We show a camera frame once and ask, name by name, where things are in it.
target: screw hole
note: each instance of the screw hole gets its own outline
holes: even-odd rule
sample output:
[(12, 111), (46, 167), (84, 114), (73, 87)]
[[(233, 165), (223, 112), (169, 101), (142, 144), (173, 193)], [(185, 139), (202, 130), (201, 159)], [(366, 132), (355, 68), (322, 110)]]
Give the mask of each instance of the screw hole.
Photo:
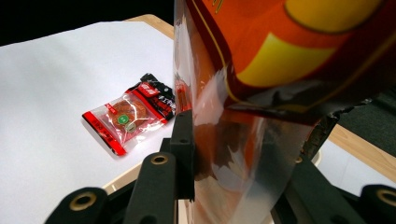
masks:
[(384, 203), (396, 207), (396, 192), (388, 189), (379, 189), (376, 196)]
[(151, 163), (161, 165), (168, 162), (168, 158), (165, 156), (156, 156), (151, 159)]
[(82, 211), (96, 202), (96, 195), (90, 191), (80, 193), (69, 204), (73, 211)]

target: red label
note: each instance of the red label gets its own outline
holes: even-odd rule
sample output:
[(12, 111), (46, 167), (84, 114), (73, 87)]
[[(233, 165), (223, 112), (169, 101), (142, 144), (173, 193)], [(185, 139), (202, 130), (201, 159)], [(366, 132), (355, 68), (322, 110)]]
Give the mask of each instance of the red label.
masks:
[(155, 96), (160, 93), (157, 89), (150, 86), (147, 82), (142, 82), (139, 87), (137, 87), (146, 97)]
[(105, 106), (112, 114), (117, 114), (117, 110), (111, 104), (105, 104)]

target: transparent plastic film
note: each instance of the transparent plastic film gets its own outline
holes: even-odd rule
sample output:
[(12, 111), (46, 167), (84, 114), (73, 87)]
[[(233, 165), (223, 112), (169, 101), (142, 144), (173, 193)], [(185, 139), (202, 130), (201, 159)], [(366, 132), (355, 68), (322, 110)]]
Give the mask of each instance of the transparent plastic film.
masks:
[(114, 154), (123, 156), (154, 135), (175, 115), (175, 110), (173, 90), (147, 73), (119, 98), (82, 117)]
[(395, 1), (176, 0), (190, 223), (263, 223), (321, 119), (396, 84)]

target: red snack package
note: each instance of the red snack package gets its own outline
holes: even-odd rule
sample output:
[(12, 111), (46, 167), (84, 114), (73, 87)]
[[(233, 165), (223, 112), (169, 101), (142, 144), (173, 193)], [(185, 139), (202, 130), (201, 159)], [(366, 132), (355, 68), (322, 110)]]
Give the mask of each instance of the red snack package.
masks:
[(114, 154), (124, 155), (128, 149), (146, 139), (175, 115), (175, 96), (168, 86), (152, 74), (120, 98), (82, 115)]

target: round green logo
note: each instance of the round green logo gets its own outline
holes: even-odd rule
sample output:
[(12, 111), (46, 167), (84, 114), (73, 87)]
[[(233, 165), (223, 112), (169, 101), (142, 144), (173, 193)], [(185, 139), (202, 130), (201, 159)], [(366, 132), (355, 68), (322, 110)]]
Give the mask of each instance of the round green logo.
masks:
[(126, 124), (128, 122), (129, 118), (126, 115), (121, 115), (117, 118), (117, 122), (119, 124)]

